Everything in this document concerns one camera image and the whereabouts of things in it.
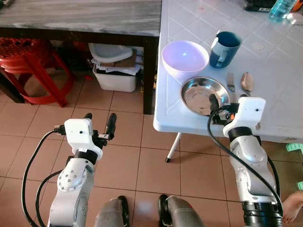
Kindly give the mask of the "stainless steel plate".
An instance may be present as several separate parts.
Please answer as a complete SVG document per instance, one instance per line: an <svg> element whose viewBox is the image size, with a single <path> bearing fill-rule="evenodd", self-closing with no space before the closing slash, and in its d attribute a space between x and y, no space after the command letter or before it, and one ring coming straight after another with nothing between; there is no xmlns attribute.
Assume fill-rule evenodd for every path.
<svg viewBox="0 0 303 227"><path fill-rule="evenodd" d="M219 106L231 103L230 91L217 80L206 77L196 77L185 82L180 92L180 99L192 112L210 116L211 94L216 95L220 102Z"/></svg>

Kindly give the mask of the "metal fork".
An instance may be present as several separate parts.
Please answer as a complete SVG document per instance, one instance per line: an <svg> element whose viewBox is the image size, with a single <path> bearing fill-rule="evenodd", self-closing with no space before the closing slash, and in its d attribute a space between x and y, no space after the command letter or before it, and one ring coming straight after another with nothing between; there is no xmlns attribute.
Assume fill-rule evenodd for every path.
<svg viewBox="0 0 303 227"><path fill-rule="evenodd" d="M236 97L236 89L235 89L235 84L234 84L234 74L233 73L227 73L227 87L230 91L230 98L231 98L231 103L236 103L237 102L237 97Z"/></svg>

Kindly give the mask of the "metal spoon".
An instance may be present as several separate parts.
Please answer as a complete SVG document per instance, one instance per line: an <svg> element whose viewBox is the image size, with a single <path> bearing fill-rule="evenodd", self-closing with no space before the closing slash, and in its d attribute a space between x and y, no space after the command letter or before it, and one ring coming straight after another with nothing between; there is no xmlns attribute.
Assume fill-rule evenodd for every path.
<svg viewBox="0 0 303 227"><path fill-rule="evenodd" d="M244 73L241 78L241 87L248 96L242 96L238 100L240 104L238 117L244 121L246 127L252 129L252 132L257 132L257 130L260 129L259 123L266 102L262 98L250 96L254 86L252 75L250 73Z"/></svg>

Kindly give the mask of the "white plastic tub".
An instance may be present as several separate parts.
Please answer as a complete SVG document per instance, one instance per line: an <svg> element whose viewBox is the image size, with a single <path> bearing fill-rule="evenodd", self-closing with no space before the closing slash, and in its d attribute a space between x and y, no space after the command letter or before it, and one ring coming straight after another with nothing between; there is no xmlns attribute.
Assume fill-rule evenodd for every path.
<svg viewBox="0 0 303 227"><path fill-rule="evenodd" d="M100 87L106 90L133 92L138 84L138 77L135 75L120 72L117 72L118 74L115 74L114 72L112 72L112 74L106 74L99 70L96 64L93 66L93 73L95 74Z"/></svg>

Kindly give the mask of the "blue plastic cup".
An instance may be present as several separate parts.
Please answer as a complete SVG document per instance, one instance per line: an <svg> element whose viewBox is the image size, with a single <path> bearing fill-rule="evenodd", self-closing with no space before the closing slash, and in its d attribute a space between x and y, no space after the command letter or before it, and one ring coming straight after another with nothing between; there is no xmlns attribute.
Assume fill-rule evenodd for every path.
<svg viewBox="0 0 303 227"><path fill-rule="evenodd" d="M209 65L223 69L233 60L242 39L233 32L218 32L211 47Z"/></svg>

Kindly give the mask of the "white round bowl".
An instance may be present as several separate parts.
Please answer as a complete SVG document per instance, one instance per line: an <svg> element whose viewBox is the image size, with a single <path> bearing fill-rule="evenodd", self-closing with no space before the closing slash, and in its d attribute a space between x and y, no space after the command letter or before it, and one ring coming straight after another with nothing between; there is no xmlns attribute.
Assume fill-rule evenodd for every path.
<svg viewBox="0 0 303 227"><path fill-rule="evenodd" d="M198 76L209 63L204 47L192 41L175 41L167 44L161 52L165 71L177 82L185 82Z"/></svg>

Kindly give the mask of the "white plastic lid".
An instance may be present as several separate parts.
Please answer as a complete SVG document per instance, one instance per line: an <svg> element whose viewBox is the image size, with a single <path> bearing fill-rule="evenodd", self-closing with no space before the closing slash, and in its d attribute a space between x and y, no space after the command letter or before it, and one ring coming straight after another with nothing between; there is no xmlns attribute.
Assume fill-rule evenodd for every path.
<svg viewBox="0 0 303 227"><path fill-rule="evenodd" d="M133 54L132 48L123 45L88 43L88 46L93 58L100 63L119 62Z"/></svg>

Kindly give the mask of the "grey left robot leg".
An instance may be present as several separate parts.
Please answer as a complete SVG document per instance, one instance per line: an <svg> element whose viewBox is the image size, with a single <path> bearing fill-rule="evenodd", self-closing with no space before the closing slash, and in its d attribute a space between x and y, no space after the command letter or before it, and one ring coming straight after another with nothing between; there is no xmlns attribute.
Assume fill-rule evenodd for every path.
<svg viewBox="0 0 303 227"><path fill-rule="evenodd" d="M97 215L94 227L130 227L127 198L120 195L106 202Z"/></svg>

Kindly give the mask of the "grey robot leg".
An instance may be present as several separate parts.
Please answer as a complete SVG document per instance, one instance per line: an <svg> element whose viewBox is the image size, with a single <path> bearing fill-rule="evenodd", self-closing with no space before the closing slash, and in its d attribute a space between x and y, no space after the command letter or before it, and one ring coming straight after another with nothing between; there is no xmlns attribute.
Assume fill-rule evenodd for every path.
<svg viewBox="0 0 303 227"><path fill-rule="evenodd" d="M97 215L94 227L130 227L127 198L120 195L106 202Z"/></svg>
<svg viewBox="0 0 303 227"><path fill-rule="evenodd" d="M175 195L160 195L158 214L158 227L205 227L190 203Z"/></svg>

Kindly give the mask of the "green plastic stool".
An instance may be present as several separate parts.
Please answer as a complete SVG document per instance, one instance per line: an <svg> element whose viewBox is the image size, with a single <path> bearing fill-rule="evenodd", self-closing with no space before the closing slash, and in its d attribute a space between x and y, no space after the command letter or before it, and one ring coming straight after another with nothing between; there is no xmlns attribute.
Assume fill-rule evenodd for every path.
<svg viewBox="0 0 303 227"><path fill-rule="evenodd" d="M287 151L297 151L301 154L301 158L303 158L303 144L302 143L288 143L285 146ZM297 184L299 190L303 190L303 181Z"/></svg>

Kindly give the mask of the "red plastic stool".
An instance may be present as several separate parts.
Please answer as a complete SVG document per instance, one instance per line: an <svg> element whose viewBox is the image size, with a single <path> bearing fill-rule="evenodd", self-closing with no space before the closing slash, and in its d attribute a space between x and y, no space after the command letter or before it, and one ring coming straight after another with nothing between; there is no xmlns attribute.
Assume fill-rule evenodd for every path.
<svg viewBox="0 0 303 227"><path fill-rule="evenodd" d="M68 75L62 88L58 88L47 69L61 67ZM0 37L0 71L17 88L23 98L33 105L57 103L65 107L66 96L73 87L74 74L63 62L56 50L46 40ZM31 77L37 78L48 92L47 96L32 97L24 89Z"/></svg>

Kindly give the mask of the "black and orange device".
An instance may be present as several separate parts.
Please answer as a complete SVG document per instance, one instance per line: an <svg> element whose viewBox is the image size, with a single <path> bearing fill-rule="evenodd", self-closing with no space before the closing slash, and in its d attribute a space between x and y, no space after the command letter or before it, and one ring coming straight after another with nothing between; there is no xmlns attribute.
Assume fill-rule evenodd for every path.
<svg viewBox="0 0 303 227"><path fill-rule="evenodd" d="M270 12L277 1L281 0L240 0L240 4L246 11ZM301 6L303 0L296 0L290 11L298 11Z"/></svg>

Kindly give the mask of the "clear blue water bottle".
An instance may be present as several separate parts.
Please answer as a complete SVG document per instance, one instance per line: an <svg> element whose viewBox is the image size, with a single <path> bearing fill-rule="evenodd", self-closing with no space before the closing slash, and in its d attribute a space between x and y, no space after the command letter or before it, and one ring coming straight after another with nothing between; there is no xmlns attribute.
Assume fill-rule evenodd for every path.
<svg viewBox="0 0 303 227"><path fill-rule="evenodd" d="M295 2L297 2L297 0L276 0L268 14L268 19L271 22L281 23L288 13L290 13Z"/></svg>

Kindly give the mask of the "person's bare foot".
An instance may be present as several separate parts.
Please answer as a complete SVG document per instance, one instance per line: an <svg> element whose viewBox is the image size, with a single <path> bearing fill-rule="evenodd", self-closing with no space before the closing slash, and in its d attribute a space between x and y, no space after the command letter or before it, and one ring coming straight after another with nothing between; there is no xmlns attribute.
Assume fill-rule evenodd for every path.
<svg viewBox="0 0 303 227"><path fill-rule="evenodd" d="M303 207L303 191L295 191L283 201L282 223L291 223L297 217L298 212Z"/></svg>

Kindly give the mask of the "white power strip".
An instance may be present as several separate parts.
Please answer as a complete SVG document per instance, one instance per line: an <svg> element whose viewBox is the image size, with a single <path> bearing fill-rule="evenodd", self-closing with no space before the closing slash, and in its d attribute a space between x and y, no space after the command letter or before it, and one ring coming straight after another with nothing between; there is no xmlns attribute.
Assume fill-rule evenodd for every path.
<svg viewBox="0 0 303 227"><path fill-rule="evenodd" d="M303 24L303 13L294 12L286 16L286 20L292 25L302 25Z"/></svg>

